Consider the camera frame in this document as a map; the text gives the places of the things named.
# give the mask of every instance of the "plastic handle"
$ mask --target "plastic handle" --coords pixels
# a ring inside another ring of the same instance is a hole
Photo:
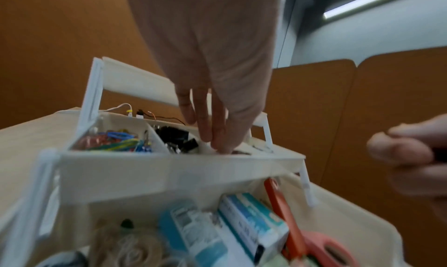
[[[0,267],[23,267],[33,252],[42,217],[51,193],[56,149],[44,149],[33,167],[32,180],[11,230]]]

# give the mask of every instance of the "blue paper clip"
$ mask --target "blue paper clip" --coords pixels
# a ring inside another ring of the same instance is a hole
[[[107,136],[113,139],[119,140],[128,140],[133,139],[135,136],[129,133],[121,133],[121,132],[107,132]]]

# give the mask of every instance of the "box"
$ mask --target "box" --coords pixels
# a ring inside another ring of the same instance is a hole
[[[255,265],[281,252],[289,235],[287,224],[251,194],[224,195],[218,210]]]

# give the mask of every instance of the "desk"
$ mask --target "desk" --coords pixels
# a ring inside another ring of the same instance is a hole
[[[0,130],[0,217],[20,198],[39,152],[62,148],[74,136],[78,116],[54,113]]]

